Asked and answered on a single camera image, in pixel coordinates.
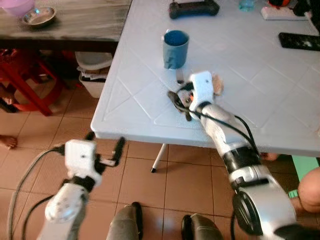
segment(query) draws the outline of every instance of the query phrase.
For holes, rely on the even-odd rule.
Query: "blue mug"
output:
[[[187,59],[189,35],[180,30],[167,31],[163,36],[163,63],[166,69],[179,69]]]

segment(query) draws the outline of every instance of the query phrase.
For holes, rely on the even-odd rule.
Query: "red plastic stool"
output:
[[[32,79],[35,83],[42,83],[39,74],[48,74],[55,80],[53,89],[43,99],[37,96],[26,83]],[[20,91],[29,101],[28,104],[13,104],[20,111],[40,111],[43,115],[52,114],[49,105],[60,96],[64,81],[31,50],[0,49],[0,82],[8,81],[6,90],[15,93]]]

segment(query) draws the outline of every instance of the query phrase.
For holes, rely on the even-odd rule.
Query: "power strip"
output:
[[[265,20],[291,20],[291,21],[307,21],[305,16],[297,16],[294,11],[288,7],[269,7],[265,6],[261,9],[261,14]]]

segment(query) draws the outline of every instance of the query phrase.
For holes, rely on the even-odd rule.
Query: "white table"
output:
[[[214,147],[199,122],[187,122],[167,97],[179,88],[163,68],[161,36],[190,36],[185,79],[209,70],[224,79],[215,102],[245,119],[261,151],[320,155],[320,52],[281,48],[278,33],[312,34],[307,21],[265,21],[217,0],[217,16],[171,20],[171,0],[133,0],[91,128],[98,138]]]

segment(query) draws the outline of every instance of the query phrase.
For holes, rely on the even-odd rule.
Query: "controller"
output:
[[[209,14],[217,15],[220,6],[214,0],[177,3],[173,1],[169,6],[169,16],[176,19],[181,16]]]

